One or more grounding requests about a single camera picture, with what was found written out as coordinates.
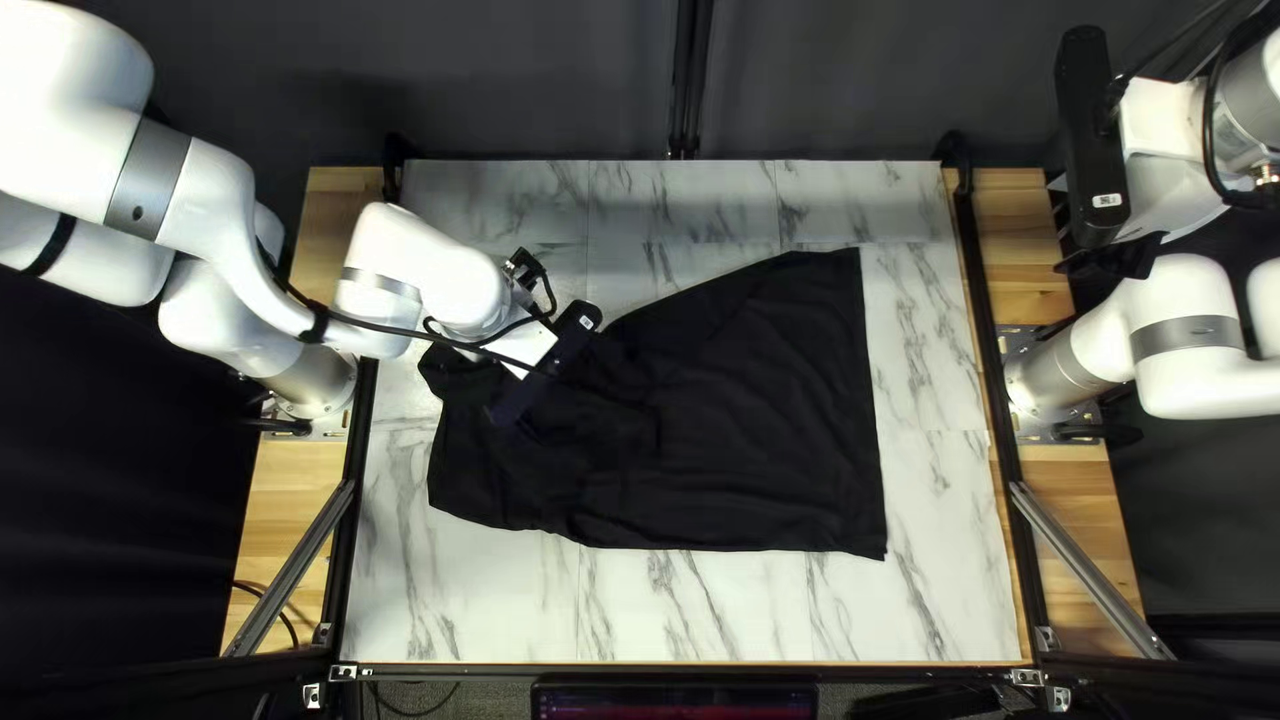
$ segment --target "black cover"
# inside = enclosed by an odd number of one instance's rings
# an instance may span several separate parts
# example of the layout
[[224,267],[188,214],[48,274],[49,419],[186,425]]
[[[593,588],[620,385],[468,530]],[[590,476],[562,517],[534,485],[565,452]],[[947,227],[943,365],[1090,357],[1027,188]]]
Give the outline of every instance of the black cover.
[[856,249],[788,252],[614,322],[518,424],[517,382],[440,345],[431,505],[595,547],[884,557]]

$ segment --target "metal bracket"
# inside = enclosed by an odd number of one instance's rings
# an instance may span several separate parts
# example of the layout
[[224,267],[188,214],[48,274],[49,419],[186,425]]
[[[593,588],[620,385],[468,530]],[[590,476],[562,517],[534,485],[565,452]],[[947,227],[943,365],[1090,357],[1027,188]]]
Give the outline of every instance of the metal bracket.
[[1071,708],[1070,688],[1044,688],[1044,701],[1050,712],[1066,712]]
[[324,707],[324,697],[320,694],[320,683],[302,685],[302,707],[306,710],[320,710]]
[[1025,483],[1010,483],[1009,497],[1014,501],[1014,507],[1036,529],[1036,533],[1053,548],[1053,552],[1062,559],[1062,562],[1071,570],[1071,574],[1080,580],[1084,589],[1088,591],[1089,597],[1102,610],[1107,620],[1120,630],[1120,634],[1143,657],[1148,660],[1176,660],[1174,653],[1160,641],[1160,637],[1147,625],[1147,620],[1129,606],[1129,602],[1120,594],[1120,591],[1093,564],[1089,555],[1075,543],[1071,534],[1066,532],[1066,528],[1060,525],[1048,510],[1039,503],[1036,493]]
[[316,625],[316,630],[311,633],[311,644],[329,647],[329,638],[332,637],[333,637],[333,623],[320,623]]
[[1036,626],[1036,648],[1041,652],[1055,652],[1062,650],[1062,643],[1057,639],[1057,633],[1048,625]]
[[1014,667],[1009,671],[1009,680],[1021,688],[1044,687],[1044,674],[1034,667]]
[[[996,337],[1000,342],[1000,356],[1007,357],[1014,354],[1030,352],[1033,347],[1041,343],[1041,340],[1036,336],[1036,331],[1041,325],[996,325]],[[1080,425],[1098,425],[1098,430],[1102,430],[1102,411],[1098,409],[1098,402],[1096,400],[1088,400],[1071,407],[1071,423]],[[1100,445],[1102,438],[1098,436],[1091,437],[1071,437],[1057,439],[1053,436],[1053,424],[1046,423],[1023,413],[1009,405],[1009,415],[1014,420],[1014,434],[1018,437],[1018,445]]]
[[329,666],[329,682],[330,683],[349,683],[356,679],[356,666],[355,665],[330,665]]
[[324,507],[320,509],[320,514],[311,521],[306,533],[302,534],[302,539],[298,541],[293,552],[284,561],[280,571],[275,574],[275,579],[271,580],[266,592],[262,593],[257,605],[253,606],[248,618],[244,619],[244,624],[236,633],[236,638],[232,639],[223,657],[244,657],[257,651],[257,646],[262,643],[266,632],[275,623],[275,616],[279,615],[280,609],[284,607],[284,603],[293,593],[293,588],[298,587],[302,575],[311,566],[311,561],[316,553],[320,552],[320,546],[324,544],[329,533],[338,525],[338,520],[342,519],[342,514],[347,510],[347,506],[351,505],[355,492],[356,480],[343,480],[334,488],[333,495],[329,496]]

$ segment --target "metal pole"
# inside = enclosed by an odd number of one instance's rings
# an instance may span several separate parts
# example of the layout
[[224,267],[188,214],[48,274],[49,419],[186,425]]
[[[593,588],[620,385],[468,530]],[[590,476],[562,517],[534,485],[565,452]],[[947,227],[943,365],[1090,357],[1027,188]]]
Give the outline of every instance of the metal pole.
[[1014,501],[1014,506],[1027,518],[1032,528],[1044,538],[1044,542],[1053,548],[1053,552],[1062,559],[1062,562],[1066,562],[1071,573],[1084,583],[1084,589],[1089,592],[1089,597],[1102,610],[1102,614],[1107,616],[1107,620],[1120,630],[1120,634],[1125,639],[1138,648],[1138,652],[1143,657],[1149,660],[1176,660],[1174,653],[1156,635],[1155,630],[1147,625],[1142,615],[1138,615],[1129,606],[1120,594],[1120,591],[1107,580],[1106,575],[1089,560],[1084,550],[1075,544],[1066,528],[1060,525],[1039,501],[1036,500],[1036,495],[1027,487],[1027,483],[1010,483],[1009,493]]
[[325,538],[329,537],[329,533],[337,527],[338,520],[342,519],[343,511],[351,505],[355,489],[356,482],[353,479],[343,480],[334,488],[333,495],[329,496],[324,507],[320,509],[320,514],[311,521],[311,527],[302,534],[302,539],[294,546],[293,552],[289,553],[280,571],[275,574],[271,585],[262,593],[257,605],[253,606],[248,618],[244,619],[244,624],[241,625],[239,632],[236,633],[236,638],[227,646],[227,652],[223,653],[223,657],[253,655],[257,651],[257,646],[262,644],[268,630],[275,623],[275,616],[280,614],[280,609],[289,600],[293,588],[298,587],[302,575],[306,574],[307,568],[311,566],[311,561],[320,552]]

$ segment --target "black t-shirt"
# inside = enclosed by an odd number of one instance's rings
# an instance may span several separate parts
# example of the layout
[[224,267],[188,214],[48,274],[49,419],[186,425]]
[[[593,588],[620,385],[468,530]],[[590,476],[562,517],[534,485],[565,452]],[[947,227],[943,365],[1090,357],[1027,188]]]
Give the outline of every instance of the black t-shirt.
[[518,380],[442,345],[433,506],[595,547],[884,557],[856,249],[787,252],[630,313],[511,427]]

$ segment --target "mounting plate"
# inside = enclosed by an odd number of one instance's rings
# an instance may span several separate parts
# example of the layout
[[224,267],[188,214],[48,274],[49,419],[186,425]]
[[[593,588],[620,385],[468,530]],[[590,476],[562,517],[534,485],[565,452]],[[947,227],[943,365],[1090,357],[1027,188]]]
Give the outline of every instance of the mounting plate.
[[[1014,354],[1030,352],[1041,343],[1036,337],[1036,331],[1041,327],[1043,325],[996,325],[1000,356],[1007,357]],[[1071,424],[1102,425],[1102,413],[1093,400],[1076,405],[1070,413]],[[1046,423],[1020,413],[1012,404],[1009,405],[1009,415],[1014,420],[1014,436],[1018,437],[1018,445],[1098,445],[1102,442],[1100,437],[1055,439],[1053,423]]]

